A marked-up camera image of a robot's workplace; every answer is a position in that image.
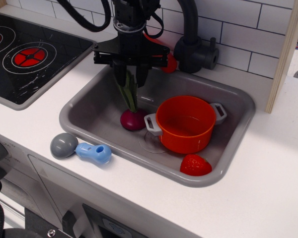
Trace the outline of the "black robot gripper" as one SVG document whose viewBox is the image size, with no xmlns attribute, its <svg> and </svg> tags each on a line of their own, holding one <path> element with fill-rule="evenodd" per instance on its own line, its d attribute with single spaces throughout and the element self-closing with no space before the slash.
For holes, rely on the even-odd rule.
<svg viewBox="0 0 298 238">
<path fill-rule="evenodd" d="M 95 64 L 107 64 L 113 67 L 114 75 L 119 86 L 125 86 L 127 66 L 136 67 L 138 87 L 144 86 L 150 67 L 166 67 L 170 49 L 154 43 L 144 35 L 146 24 L 128 27 L 115 23 L 118 36 L 114 39 L 95 43 Z"/>
</svg>

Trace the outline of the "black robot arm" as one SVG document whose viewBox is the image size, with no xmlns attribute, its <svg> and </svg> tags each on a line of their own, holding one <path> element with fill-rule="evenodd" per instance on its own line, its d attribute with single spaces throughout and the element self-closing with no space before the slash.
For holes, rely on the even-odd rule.
<svg viewBox="0 0 298 238">
<path fill-rule="evenodd" d="M 92 47 L 95 64 L 108 64 L 114 70 L 117 83 L 125 86 L 127 67 L 136 67 L 136 80 L 144 86 L 152 67 L 166 67 L 170 49 L 152 42 L 149 38 L 159 37 L 147 34 L 147 21 L 153 17 L 163 27 L 155 11 L 160 8 L 158 0 L 115 0 L 113 26 L 118 36 L 112 40 L 97 43 Z"/>
</svg>

